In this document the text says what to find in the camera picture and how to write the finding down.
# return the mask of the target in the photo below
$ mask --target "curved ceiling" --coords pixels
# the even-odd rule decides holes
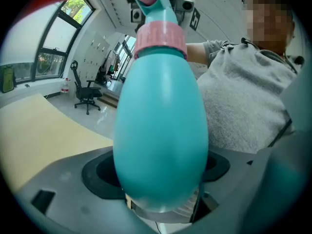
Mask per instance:
[[[116,30],[135,37],[136,24],[130,23],[130,6],[126,0],[101,0],[110,15]],[[230,40],[239,43],[246,36],[241,14],[241,0],[194,0],[200,12],[200,21],[196,32],[187,33],[187,42],[206,40]],[[207,71],[204,65],[192,63],[196,77]]]

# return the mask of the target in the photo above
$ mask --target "black opening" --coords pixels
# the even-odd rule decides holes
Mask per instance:
[[[198,205],[194,207],[194,212],[191,216],[191,223],[197,222],[211,212],[211,210],[208,208],[208,206],[205,204],[204,200],[201,197],[198,200],[197,204]]]
[[[140,14],[138,13],[138,11],[136,11],[135,14],[133,15],[133,18],[138,19],[139,16],[140,16]]]
[[[184,2],[182,7],[185,10],[190,10],[192,8],[192,4],[190,2]]]
[[[216,166],[216,159],[214,157],[209,156],[206,163],[205,171],[210,170],[211,168]]]
[[[31,204],[42,214],[45,214],[54,196],[55,192],[40,190],[31,201]]]
[[[114,165],[114,156],[110,156],[98,164],[97,175],[106,183],[116,187],[121,187]]]

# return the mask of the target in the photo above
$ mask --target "black strap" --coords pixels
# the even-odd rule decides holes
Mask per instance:
[[[278,135],[275,137],[275,139],[268,145],[268,147],[272,147],[275,142],[277,142],[282,136],[283,134],[286,132],[286,130],[289,128],[289,126],[292,123],[292,119],[290,119],[286,125],[282,128],[282,130],[278,133]]]
[[[298,75],[298,71],[295,69],[295,67],[292,65],[292,63],[288,60],[286,54],[284,53],[285,62],[290,66],[290,68],[293,70],[293,72]]]

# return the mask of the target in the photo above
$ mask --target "gray t-shirt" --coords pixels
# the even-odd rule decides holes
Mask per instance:
[[[247,153],[267,147],[289,120],[279,96],[296,77],[293,65],[248,41],[214,40],[204,47],[208,71],[197,83],[209,144]]]

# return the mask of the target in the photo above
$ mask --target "black office chair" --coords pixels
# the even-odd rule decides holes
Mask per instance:
[[[94,80],[87,80],[88,87],[83,88],[81,86],[81,81],[80,78],[77,74],[77,68],[78,68],[78,62],[77,61],[73,61],[73,63],[70,65],[70,68],[73,70],[74,72],[74,76],[75,76],[75,85],[76,85],[76,97],[80,100],[80,103],[76,103],[75,104],[75,108],[77,108],[77,105],[84,105],[87,104],[87,115],[89,115],[89,105],[97,107],[98,110],[100,111],[100,107],[96,105],[95,101],[93,100],[93,98],[96,97],[101,97],[102,93],[99,91],[101,88],[99,87],[90,87],[91,82],[94,82]]]

